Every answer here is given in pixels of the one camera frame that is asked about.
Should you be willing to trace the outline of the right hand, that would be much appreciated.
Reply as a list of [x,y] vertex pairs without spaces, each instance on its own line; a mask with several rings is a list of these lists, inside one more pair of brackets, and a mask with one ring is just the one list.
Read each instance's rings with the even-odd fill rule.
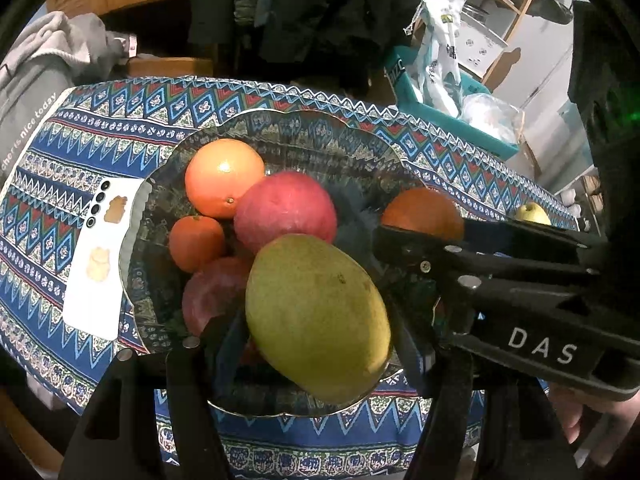
[[639,393],[612,401],[550,384],[548,399],[569,444],[587,440],[588,460],[606,466],[639,420]]

